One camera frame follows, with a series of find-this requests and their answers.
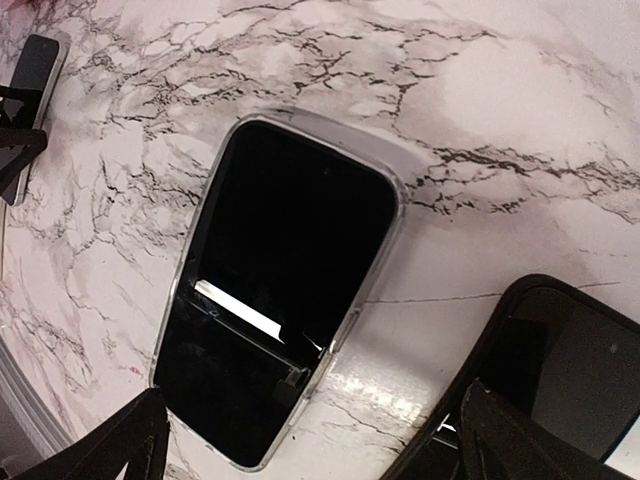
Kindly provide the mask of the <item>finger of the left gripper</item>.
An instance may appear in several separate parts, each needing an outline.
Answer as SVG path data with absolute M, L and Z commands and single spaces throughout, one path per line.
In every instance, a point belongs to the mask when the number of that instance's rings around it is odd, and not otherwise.
M 39 104 L 41 92 L 34 89 L 20 89 L 10 86 L 1 86 L 3 99 L 19 100 L 25 105 Z M 33 161 L 48 146 L 47 133 L 35 128 L 1 128 L 1 147 L 22 146 L 23 150 L 15 158 L 1 168 L 2 175 L 18 175 L 20 171 Z

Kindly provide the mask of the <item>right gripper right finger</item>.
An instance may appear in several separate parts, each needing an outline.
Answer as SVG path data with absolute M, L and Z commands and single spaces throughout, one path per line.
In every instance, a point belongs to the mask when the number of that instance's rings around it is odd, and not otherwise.
M 625 479 L 558 439 L 478 380 L 460 409 L 460 452 L 469 479 Z

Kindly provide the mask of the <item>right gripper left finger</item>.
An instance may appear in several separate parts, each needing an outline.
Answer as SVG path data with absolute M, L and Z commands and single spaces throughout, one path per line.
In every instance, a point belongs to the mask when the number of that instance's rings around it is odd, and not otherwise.
M 31 479 L 161 479 L 170 424 L 158 388 L 148 388 L 84 438 L 29 470 Z

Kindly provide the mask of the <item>phone with white edge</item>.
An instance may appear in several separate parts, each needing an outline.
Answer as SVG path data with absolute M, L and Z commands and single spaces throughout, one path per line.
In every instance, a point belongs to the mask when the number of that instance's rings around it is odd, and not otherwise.
M 1 128 L 42 129 L 44 117 L 59 78 L 67 49 L 57 39 L 32 34 L 20 53 L 11 81 L 7 86 L 41 92 L 40 103 L 25 105 L 22 101 L 1 97 Z M 22 146 L 1 147 L 1 168 L 23 150 Z M 9 205 L 24 201 L 31 161 L 18 175 L 1 174 L 1 197 Z

